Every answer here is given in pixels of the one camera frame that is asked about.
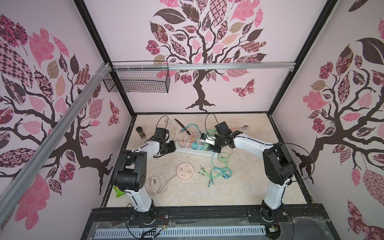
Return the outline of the pink charger plug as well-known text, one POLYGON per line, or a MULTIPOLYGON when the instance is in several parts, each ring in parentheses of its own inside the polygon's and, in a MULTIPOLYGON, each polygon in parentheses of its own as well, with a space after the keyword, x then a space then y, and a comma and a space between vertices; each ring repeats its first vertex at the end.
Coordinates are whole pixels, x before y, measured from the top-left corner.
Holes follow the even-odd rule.
POLYGON ((179 142, 179 146, 180 146, 180 148, 185 148, 186 147, 186 142, 184 141, 184 140, 182 140, 182 141, 180 141, 179 142))

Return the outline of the teal charger plug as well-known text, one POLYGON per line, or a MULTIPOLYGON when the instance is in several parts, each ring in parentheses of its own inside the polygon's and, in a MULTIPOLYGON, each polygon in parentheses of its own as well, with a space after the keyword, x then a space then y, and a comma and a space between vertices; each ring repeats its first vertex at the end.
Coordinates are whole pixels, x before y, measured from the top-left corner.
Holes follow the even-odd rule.
POLYGON ((192 150, 198 150, 199 144, 198 143, 191 143, 191 148, 192 148, 192 150))

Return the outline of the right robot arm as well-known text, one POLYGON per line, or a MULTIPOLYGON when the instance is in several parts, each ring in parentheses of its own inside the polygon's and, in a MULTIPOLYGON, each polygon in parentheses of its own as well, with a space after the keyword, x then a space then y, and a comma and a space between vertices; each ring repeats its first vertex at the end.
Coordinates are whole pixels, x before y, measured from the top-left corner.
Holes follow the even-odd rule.
POLYGON ((267 143, 238 130, 233 132, 226 122, 217 124, 215 129, 217 134, 212 143, 214 152, 220 153, 223 147, 229 146, 232 149, 245 150, 263 160, 269 185, 262 205, 270 211, 279 209, 283 204, 285 189, 292 184, 297 170, 285 143, 267 143))

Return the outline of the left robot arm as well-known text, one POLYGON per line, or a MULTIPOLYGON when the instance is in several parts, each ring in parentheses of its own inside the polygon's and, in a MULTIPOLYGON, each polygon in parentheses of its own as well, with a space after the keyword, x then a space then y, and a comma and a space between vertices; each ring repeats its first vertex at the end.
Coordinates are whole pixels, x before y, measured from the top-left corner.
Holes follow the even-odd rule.
POLYGON ((176 151, 175 142, 169 140, 169 135, 169 130, 156 128, 154 135, 146 140, 143 146, 132 151, 122 150, 119 153, 112 183, 129 195, 132 205, 139 213, 149 212, 154 205, 144 189, 148 159, 176 151))

